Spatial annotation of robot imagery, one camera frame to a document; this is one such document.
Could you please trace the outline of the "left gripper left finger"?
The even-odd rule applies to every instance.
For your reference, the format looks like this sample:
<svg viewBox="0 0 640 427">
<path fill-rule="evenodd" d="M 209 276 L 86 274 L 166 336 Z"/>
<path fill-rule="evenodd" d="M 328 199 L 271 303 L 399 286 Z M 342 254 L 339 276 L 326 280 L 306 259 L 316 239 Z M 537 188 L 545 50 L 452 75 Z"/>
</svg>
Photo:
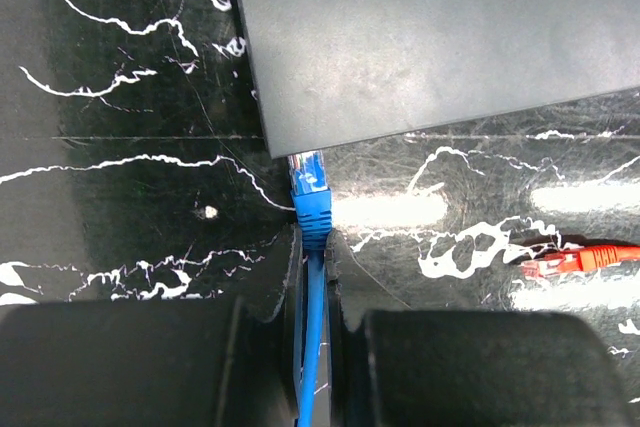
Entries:
<svg viewBox="0 0 640 427">
<path fill-rule="evenodd" d="M 216 299 L 3 308 L 2 424 L 292 425 L 301 260 L 291 226 Z"/>
</svg>

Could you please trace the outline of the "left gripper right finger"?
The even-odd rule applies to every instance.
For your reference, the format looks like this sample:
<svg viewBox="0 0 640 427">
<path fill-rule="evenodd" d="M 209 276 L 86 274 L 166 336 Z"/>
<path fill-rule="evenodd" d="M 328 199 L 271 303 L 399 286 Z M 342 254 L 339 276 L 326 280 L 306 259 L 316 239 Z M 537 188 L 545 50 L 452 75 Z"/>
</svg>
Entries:
<svg viewBox="0 0 640 427">
<path fill-rule="evenodd" d="M 551 312 L 414 310 L 327 240 L 334 426 L 629 426 L 596 333 Z"/>
</svg>

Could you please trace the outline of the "black network switch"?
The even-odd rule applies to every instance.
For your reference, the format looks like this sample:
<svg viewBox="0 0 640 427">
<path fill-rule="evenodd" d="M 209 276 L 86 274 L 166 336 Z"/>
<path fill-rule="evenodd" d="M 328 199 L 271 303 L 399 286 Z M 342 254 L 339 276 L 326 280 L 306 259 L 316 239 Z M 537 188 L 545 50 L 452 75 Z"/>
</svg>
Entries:
<svg viewBox="0 0 640 427">
<path fill-rule="evenodd" d="M 639 0 L 238 4 L 276 158 L 639 84 Z"/>
</svg>

